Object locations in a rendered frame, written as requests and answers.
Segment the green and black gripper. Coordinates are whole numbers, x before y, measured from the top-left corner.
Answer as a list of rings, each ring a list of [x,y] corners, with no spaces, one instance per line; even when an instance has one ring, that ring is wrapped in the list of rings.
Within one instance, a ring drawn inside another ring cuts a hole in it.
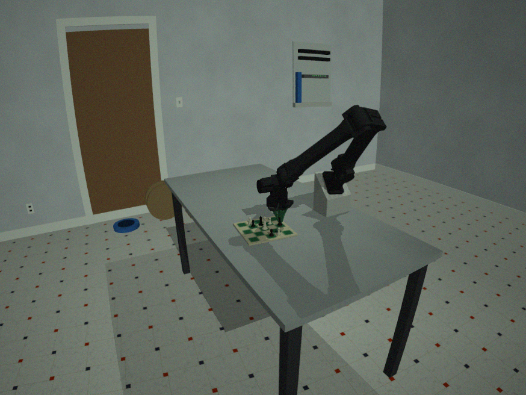
[[[287,191],[280,191],[280,193],[284,193],[284,192],[287,192]],[[285,216],[287,209],[290,208],[293,203],[294,203],[293,200],[288,200],[288,203],[286,205],[279,205],[277,209],[278,211],[273,211],[274,215],[276,216],[277,222],[279,222],[279,218],[280,218],[281,223],[283,222],[283,218]]]

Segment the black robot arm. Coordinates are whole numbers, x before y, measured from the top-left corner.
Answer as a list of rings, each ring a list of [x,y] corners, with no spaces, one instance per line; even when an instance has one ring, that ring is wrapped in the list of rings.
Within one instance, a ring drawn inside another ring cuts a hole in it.
[[[288,203],[288,192],[280,193],[280,191],[292,187],[293,182],[298,180],[311,165],[354,137],[346,152],[338,155],[331,162],[332,171],[322,173],[328,194],[343,194],[344,183],[354,178],[353,169],[357,160],[373,137],[387,126],[378,110],[359,107],[359,105],[352,106],[342,116],[344,120],[333,131],[298,157],[283,163],[277,168],[277,174],[257,180],[259,193],[270,192],[267,197],[267,207],[270,211],[277,211],[279,205]]]

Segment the green and cream chessboard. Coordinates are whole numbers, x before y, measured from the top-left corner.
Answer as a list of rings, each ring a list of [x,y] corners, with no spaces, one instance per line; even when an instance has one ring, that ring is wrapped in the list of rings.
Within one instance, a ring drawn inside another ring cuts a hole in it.
[[[247,244],[249,246],[251,245],[255,245],[255,244],[261,244],[261,243],[266,243],[266,242],[269,242],[269,241],[275,241],[275,240],[280,240],[280,239],[284,239],[284,238],[289,238],[289,237],[294,237],[294,236],[298,236],[298,234],[292,230],[284,221],[282,222],[282,226],[279,226],[277,225],[278,222],[277,222],[277,219],[276,219],[276,216],[270,216],[271,217],[271,225],[268,225],[268,218],[267,217],[266,219],[266,226],[267,226],[267,230],[263,230],[262,227],[264,226],[264,221],[263,221],[263,218],[262,218],[262,223],[263,225],[262,226],[259,226],[259,223],[260,223],[260,219],[254,219],[254,224],[255,224],[255,227],[251,227],[251,225],[249,225],[249,220],[248,221],[243,221],[243,222],[237,222],[237,223],[233,223],[234,227],[236,227],[236,229],[238,230],[238,232],[241,234],[241,236],[243,237],[243,239],[245,239],[245,241],[247,242]],[[277,235],[277,228],[280,228],[280,233],[281,235]],[[270,237],[270,229],[273,229],[273,237]]]

